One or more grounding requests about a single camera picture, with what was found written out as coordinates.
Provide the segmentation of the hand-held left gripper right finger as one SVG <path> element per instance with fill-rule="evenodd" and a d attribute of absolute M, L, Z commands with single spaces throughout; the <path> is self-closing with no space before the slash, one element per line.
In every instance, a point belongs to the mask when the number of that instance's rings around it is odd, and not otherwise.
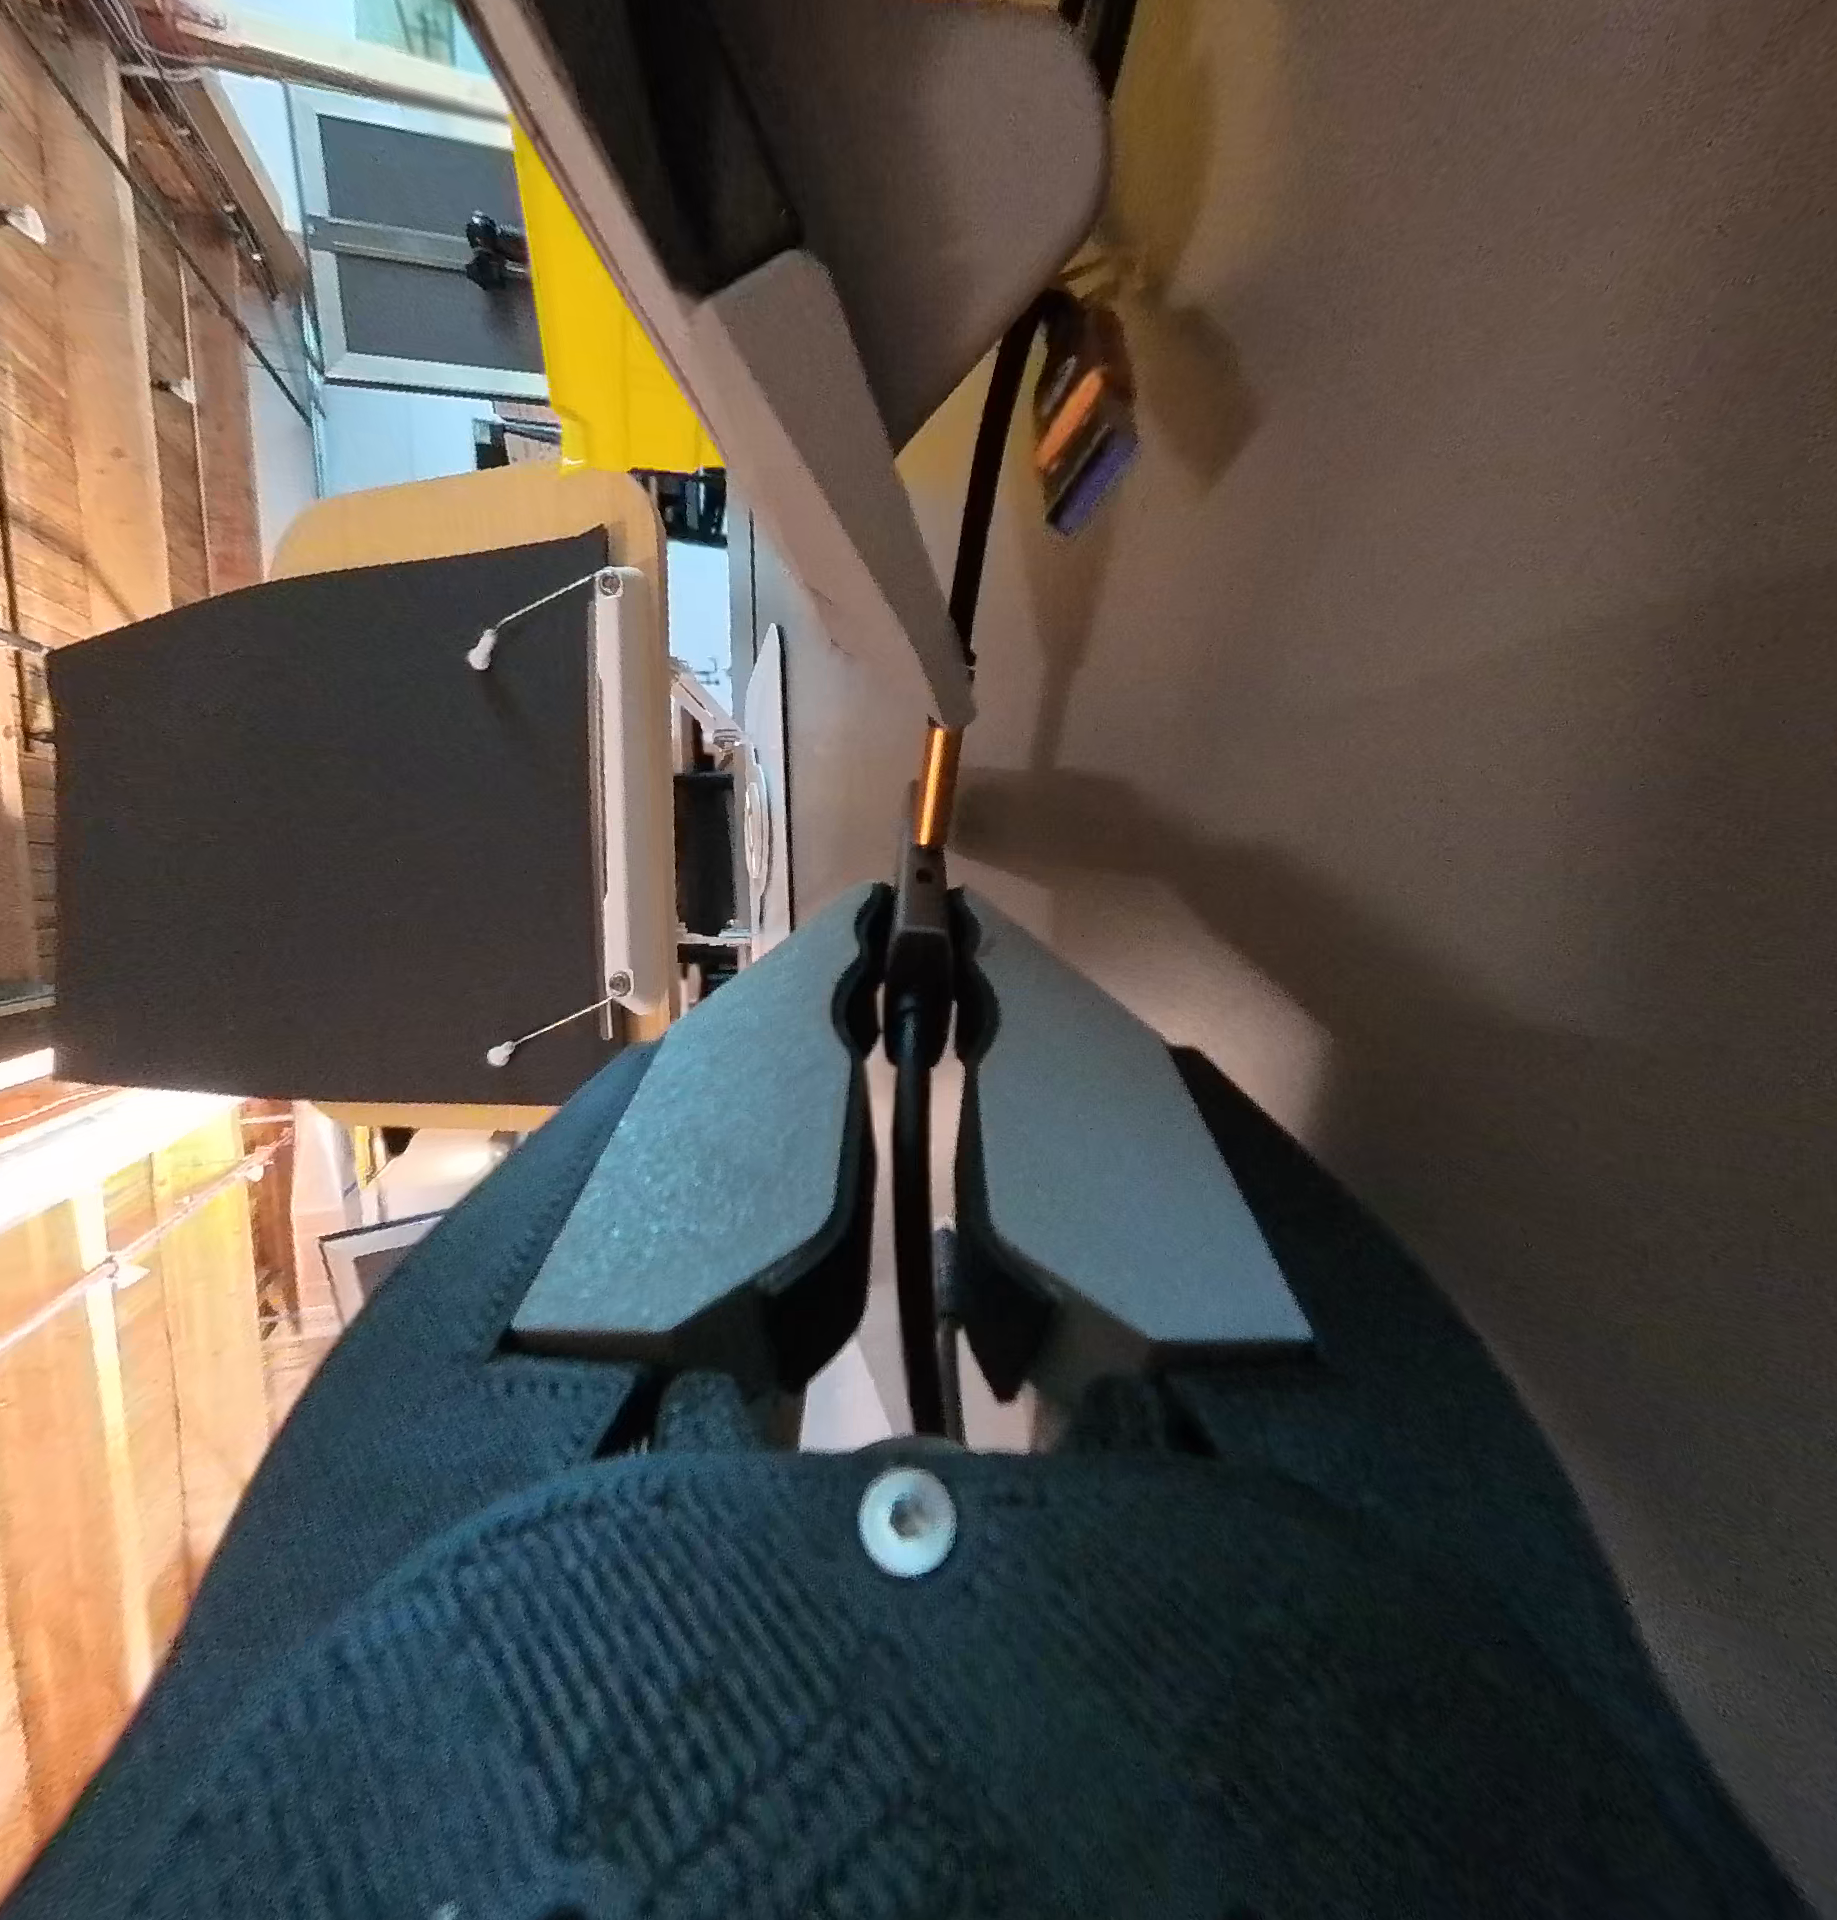
<path fill-rule="evenodd" d="M 1266 1235 L 1171 1046 L 976 892 L 955 898 L 955 1312 L 999 1401 L 1305 1357 Z"/>

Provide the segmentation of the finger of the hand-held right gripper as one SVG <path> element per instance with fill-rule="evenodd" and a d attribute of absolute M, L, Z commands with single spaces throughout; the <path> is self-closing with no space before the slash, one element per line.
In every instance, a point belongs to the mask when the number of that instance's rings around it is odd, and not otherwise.
<path fill-rule="evenodd" d="M 794 215 L 894 450 L 1076 253 L 1108 161 L 1055 7 L 794 7 Z"/>
<path fill-rule="evenodd" d="M 836 639 L 946 729 L 971 669 L 824 264 L 710 3 L 467 3 L 579 228 Z"/>

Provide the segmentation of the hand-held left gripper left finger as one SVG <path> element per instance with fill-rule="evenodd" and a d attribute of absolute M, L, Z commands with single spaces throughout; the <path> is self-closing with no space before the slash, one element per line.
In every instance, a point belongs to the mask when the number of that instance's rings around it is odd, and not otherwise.
<path fill-rule="evenodd" d="M 876 1148 L 878 888 L 673 1023 L 510 1323 L 519 1346 L 843 1346 Z"/>

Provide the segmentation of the dark grey usb hub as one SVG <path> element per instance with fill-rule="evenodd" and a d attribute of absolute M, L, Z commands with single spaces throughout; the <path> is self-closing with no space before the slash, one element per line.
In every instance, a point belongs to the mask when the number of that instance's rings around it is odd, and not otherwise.
<path fill-rule="evenodd" d="M 953 1021 L 953 932 L 946 856 L 910 845 L 899 864 L 880 989 L 894 1071 L 889 1127 L 896 1314 L 910 1424 L 953 1436 L 933 1267 L 929 1079 Z"/>

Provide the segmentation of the purple and orange object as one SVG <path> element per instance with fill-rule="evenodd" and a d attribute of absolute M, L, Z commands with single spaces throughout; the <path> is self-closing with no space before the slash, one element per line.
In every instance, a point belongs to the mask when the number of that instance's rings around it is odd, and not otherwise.
<path fill-rule="evenodd" d="M 1043 347 L 1030 391 L 1030 459 L 1045 524 L 1072 538 L 1135 460 L 1135 374 L 1108 301 L 1052 292 Z"/>

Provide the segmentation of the yellow plastic bin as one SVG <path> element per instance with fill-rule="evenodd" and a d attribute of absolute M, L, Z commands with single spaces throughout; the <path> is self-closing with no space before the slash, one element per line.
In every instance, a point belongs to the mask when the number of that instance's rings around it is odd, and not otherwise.
<path fill-rule="evenodd" d="M 794 116 L 763 107 L 758 123 L 764 151 L 794 208 Z M 660 400 L 651 412 L 653 427 L 640 429 L 625 413 L 624 395 L 638 391 L 640 374 L 651 365 L 664 369 L 673 390 L 683 390 L 579 228 L 533 146 L 524 135 L 514 135 L 514 146 L 546 354 L 546 390 L 569 427 L 575 450 L 567 459 L 590 466 L 663 466 L 670 460 L 664 418 L 673 405 Z M 687 397 L 685 406 L 717 447 Z"/>

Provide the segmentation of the light wooden board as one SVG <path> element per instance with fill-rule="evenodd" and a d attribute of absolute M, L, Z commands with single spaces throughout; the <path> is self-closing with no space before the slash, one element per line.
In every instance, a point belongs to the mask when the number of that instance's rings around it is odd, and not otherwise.
<path fill-rule="evenodd" d="M 597 466 L 495 466 L 330 496 L 294 519 L 276 546 L 276 581 L 380 564 L 429 562 L 601 528 L 607 564 L 640 568 L 658 587 L 669 651 L 667 536 L 643 481 Z M 673 968 L 670 1020 L 613 1011 L 620 1043 L 658 1040 L 682 1014 Z"/>

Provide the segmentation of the grey framed window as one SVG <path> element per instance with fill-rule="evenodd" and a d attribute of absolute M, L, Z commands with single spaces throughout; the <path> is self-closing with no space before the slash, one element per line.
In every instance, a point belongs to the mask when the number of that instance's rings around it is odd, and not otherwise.
<path fill-rule="evenodd" d="M 286 83 L 311 313 L 323 382 L 546 403 L 536 301 L 474 218 L 520 234 L 505 120 Z"/>

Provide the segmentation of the black flat panel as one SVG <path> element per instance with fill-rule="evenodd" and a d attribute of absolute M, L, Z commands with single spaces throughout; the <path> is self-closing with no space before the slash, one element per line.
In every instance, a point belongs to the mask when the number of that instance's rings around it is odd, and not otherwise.
<path fill-rule="evenodd" d="M 559 1106 L 600 995 L 590 528 L 271 581 L 46 661 L 65 1077 Z"/>

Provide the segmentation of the white plastic bracket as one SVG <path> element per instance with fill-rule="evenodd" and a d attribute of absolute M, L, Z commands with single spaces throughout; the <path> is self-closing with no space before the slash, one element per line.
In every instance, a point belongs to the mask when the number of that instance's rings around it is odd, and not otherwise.
<path fill-rule="evenodd" d="M 629 566 L 593 579 L 590 745 L 597 974 L 635 1020 L 670 1020 L 674 968 L 670 660 L 658 587 Z"/>

